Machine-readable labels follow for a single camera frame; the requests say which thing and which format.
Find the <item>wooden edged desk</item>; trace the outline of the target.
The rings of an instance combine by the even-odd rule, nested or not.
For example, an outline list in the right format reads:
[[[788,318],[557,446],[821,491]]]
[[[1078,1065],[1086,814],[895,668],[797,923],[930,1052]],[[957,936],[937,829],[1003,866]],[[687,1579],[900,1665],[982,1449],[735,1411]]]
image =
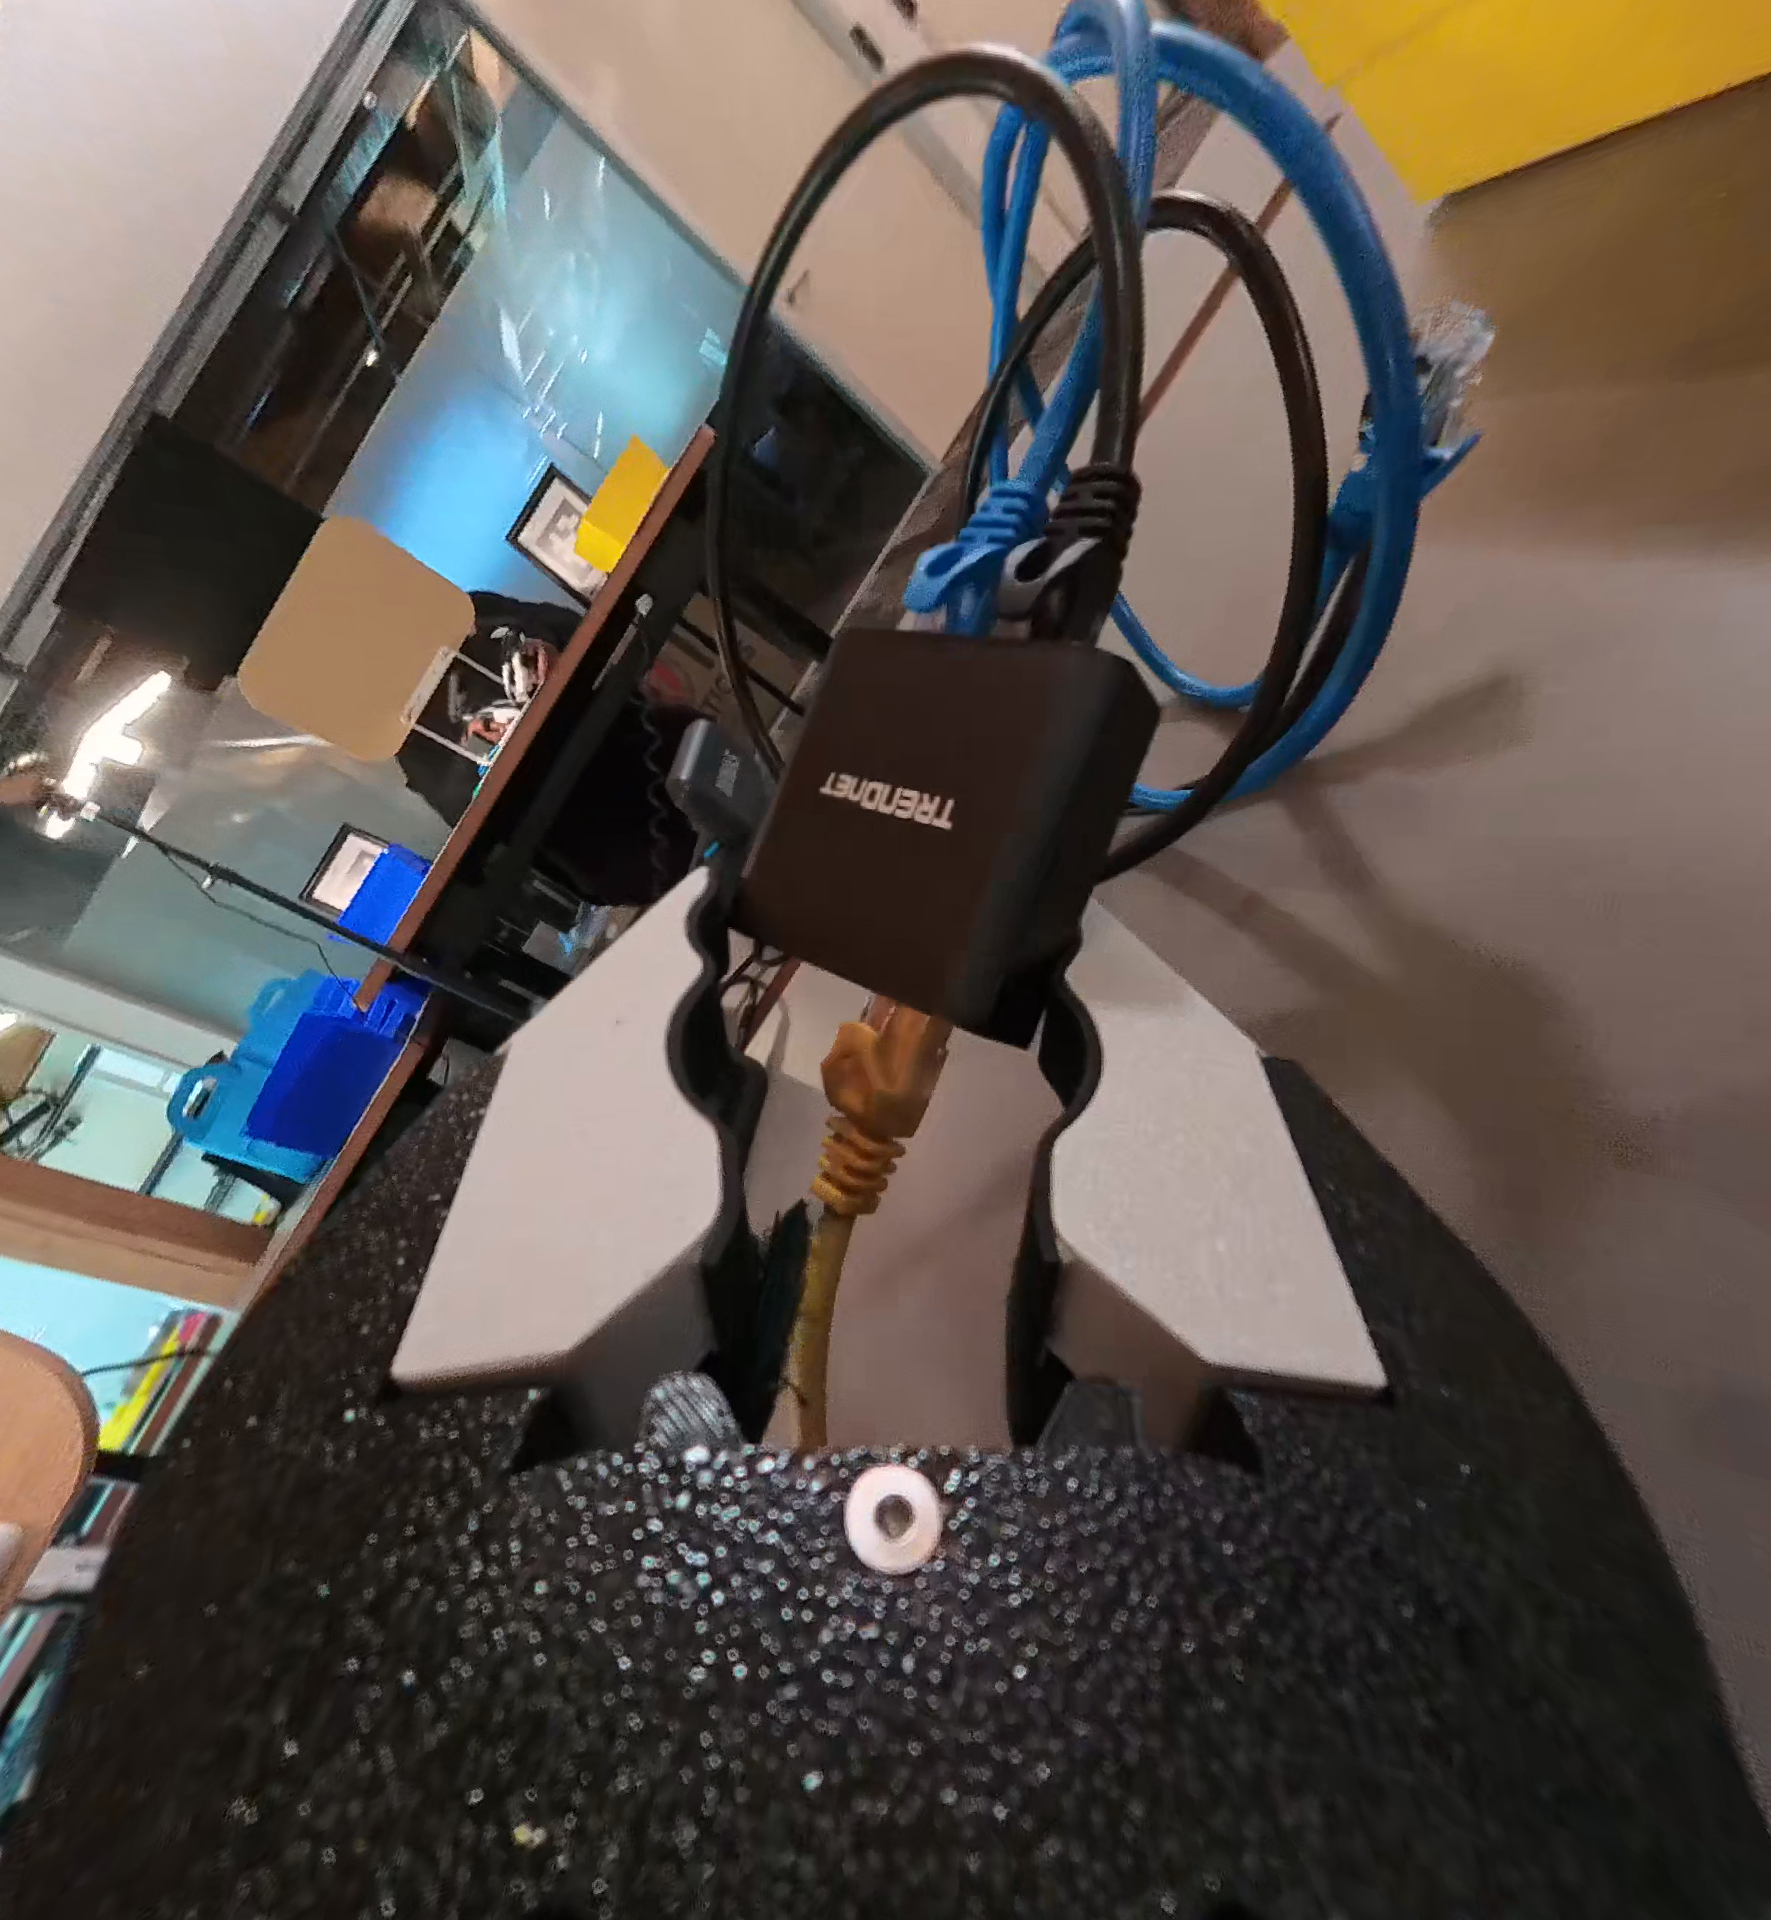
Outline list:
[[[705,467],[696,429],[561,660],[484,773],[460,822],[402,915],[389,958],[357,989],[370,1002],[405,969],[482,981],[484,955],[524,904],[539,850],[586,768],[705,585]]]

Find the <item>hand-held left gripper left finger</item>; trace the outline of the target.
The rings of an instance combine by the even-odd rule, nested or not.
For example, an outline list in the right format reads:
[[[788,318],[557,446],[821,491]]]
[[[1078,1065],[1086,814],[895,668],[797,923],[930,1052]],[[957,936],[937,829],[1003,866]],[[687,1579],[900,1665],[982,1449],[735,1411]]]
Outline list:
[[[389,1380],[638,1415],[723,1354],[765,1069],[730,1039],[729,874],[696,869],[505,1046]]]

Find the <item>black wall monitor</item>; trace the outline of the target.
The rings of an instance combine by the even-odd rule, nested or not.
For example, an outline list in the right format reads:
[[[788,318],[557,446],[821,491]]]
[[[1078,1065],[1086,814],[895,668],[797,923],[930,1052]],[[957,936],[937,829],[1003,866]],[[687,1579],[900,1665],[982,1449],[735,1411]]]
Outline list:
[[[55,590],[61,612],[183,663],[239,674],[321,514],[153,412]]]

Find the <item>framed picture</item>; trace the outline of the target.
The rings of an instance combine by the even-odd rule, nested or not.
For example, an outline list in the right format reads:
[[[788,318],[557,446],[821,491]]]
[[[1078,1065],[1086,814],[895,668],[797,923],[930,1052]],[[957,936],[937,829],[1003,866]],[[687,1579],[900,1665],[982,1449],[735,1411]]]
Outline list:
[[[608,584],[608,571],[578,549],[588,506],[590,496],[561,467],[544,465],[505,533],[513,554],[579,606]]]
[[[384,836],[343,824],[303,881],[299,904],[333,920],[340,918],[388,852]]]

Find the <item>dark grey device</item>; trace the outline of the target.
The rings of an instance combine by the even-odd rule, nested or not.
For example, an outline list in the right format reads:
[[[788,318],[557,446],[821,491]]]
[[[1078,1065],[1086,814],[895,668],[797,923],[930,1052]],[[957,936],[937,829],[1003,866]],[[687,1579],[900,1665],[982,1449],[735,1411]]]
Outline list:
[[[757,753],[701,717],[681,735],[665,790],[701,846],[743,850],[759,832],[776,782]]]

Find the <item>large yellow plastic bin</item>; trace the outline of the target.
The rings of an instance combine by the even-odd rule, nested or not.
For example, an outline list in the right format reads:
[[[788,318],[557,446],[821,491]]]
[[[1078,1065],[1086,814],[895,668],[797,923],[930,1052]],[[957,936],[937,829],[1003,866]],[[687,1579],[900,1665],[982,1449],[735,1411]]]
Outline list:
[[[1267,3],[1418,200],[1771,75],[1771,3]]]

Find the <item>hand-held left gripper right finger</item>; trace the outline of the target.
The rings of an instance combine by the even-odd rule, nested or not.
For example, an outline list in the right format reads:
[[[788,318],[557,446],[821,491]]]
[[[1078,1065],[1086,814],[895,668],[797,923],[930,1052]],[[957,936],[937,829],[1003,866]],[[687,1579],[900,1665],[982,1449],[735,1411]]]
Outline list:
[[[1037,1061],[1060,1105],[1007,1288],[1014,1445],[1087,1386],[1182,1454],[1232,1389],[1373,1404],[1385,1366],[1267,1061],[1100,904],[1053,980]]]

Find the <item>black ethernet splitter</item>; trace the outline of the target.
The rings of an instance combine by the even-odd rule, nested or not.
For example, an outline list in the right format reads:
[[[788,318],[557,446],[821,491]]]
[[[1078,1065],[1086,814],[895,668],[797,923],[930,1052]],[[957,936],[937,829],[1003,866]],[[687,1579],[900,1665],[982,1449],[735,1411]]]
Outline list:
[[[1086,644],[838,636],[729,925],[1029,1049],[1158,717]]]

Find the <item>small yellow plastic bin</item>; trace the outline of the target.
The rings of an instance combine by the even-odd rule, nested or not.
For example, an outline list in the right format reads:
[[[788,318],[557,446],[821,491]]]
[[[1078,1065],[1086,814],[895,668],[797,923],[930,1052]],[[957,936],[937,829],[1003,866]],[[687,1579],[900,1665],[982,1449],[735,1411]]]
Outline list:
[[[656,502],[667,473],[656,452],[632,437],[583,506],[573,538],[575,557],[599,576],[610,576]]]

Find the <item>blue plastic bin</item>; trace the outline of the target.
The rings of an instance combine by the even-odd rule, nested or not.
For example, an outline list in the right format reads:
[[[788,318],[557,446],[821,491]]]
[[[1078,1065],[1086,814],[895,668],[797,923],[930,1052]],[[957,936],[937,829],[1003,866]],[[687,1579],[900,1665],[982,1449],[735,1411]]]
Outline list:
[[[361,1006],[323,971],[274,980],[233,1052],[177,1079],[170,1123],[217,1171],[287,1202],[345,1148],[426,997],[394,980]]]
[[[370,871],[339,920],[377,926],[382,932],[394,928],[405,907],[416,901],[428,871],[430,864],[416,852],[389,843],[389,852]]]

